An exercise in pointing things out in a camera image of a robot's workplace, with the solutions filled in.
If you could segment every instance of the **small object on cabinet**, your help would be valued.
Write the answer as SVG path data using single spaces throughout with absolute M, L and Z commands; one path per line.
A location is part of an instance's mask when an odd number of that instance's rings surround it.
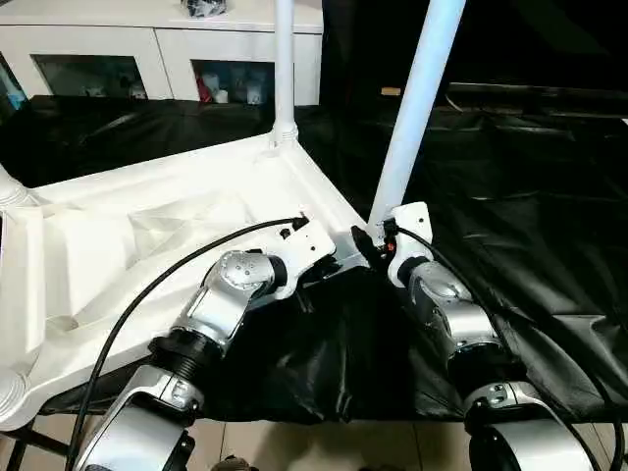
M 9 77 L 9 73 L 5 70 L 2 64 L 0 64 L 0 80 L 2 80 L 2 84 L 6 88 L 6 95 L 11 103 L 11 106 L 13 106 L 16 110 L 19 110 L 22 103 L 26 100 L 26 96 L 15 86 Z
M 105 87 L 103 85 L 85 86 L 83 88 L 83 93 L 85 96 L 97 98 L 104 98 L 107 96 L 107 92 L 105 91 Z
M 136 100 L 145 100 L 146 98 L 148 98 L 146 96 L 146 90 L 141 84 L 141 81 L 137 81 L 129 87 L 129 97 L 135 98 Z
M 182 0 L 181 3 L 192 18 L 215 17 L 227 10 L 227 0 Z
M 214 95 L 216 103 L 229 103 L 229 93 L 226 90 L 218 90 Z
M 203 82 L 203 79 L 199 74 L 196 74 L 196 87 L 198 88 L 198 99 L 202 103 L 211 103 L 212 94 L 207 88 L 207 85 Z
M 250 81 L 246 86 L 246 103 L 249 105 L 264 104 L 262 84 L 258 81 Z
M 216 94 L 220 90 L 220 78 L 218 77 L 218 74 L 210 72 L 209 74 L 203 74 L 201 77 L 203 78 L 203 83 L 205 83 L 205 86 L 209 88 L 209 92 L 212 94 L 212 96 L 216 96 Z

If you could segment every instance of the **white pole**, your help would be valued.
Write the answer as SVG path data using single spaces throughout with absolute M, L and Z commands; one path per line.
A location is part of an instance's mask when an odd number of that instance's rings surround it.
M 382 221 L 403 200 L 464 3 L 465 0 L 430 1 L 369 216 L 368 232 L 373 238 L 381 237 Z
M 293 0 L 275 1 L 275 141 L 296 137 L 294 123 Z

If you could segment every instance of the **black cloth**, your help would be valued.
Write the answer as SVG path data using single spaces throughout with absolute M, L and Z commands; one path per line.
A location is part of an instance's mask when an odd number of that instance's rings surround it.
M 393 115 L 312 107 L 296 117 L 302 145 L 367 217 Z M 38 97 L 0 128 L 2 163 L 37 186 L 271 125 L 272 110 L 243 106 Z M 435 244 L 482 291 L 530 379 L 569 421 L 628 420 L 627 148 L 618 120 L 434 113 L 406 193 L 428 202 Z M 355 269 L 250 315 L 205 412 L 304 423 L 459 419 L 432 345 L 379 274 Z M 574 352 L 595 365 L 615 410 Z M 94 410 L 134 367 L 102 379 Z M 81 391 L 43 412 L 76 410 Z

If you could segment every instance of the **white cabinet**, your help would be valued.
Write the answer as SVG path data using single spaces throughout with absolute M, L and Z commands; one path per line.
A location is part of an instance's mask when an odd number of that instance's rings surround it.
M 172 98 L 155 33 L 146 27 L 0 26 L 0 52 L 27 97 Z
M 274 0 L 191 19 L 180 0 L 11 0 L 0 53 L 26 96 L 263 103 L 274 94 Z M 294 102 L 319 101 L 321 0 L 294 5 Z
M 203 84 L 216 82 L 232 102 L 255 103 L 257 90 L 265 102 L 274 93 L 273 37 L 271 32 L 257 31 L 157 29 L 174 98 L 198 100 L 200 78 Z M 297 106 L 318 103 L 321 37 L 294 35 Z

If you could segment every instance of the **cable connector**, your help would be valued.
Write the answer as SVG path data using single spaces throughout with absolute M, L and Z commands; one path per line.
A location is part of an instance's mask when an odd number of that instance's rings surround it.
M 303 213 L 301 213 L 301 217 L 300 218 L 294 218 L 292 220 L 292 228 L 295 231 L 298 231 L 299 229 L 301 229 L 303 226 L 305 226 L 309 222 L 310 222 L 310 220 L 308 219 L 308 217 L 305 216 Z
M 399 232 L 399 226 L 393 218 L 386 219 L 383 223 L 384 234 L 387 236 L 396 236 Z

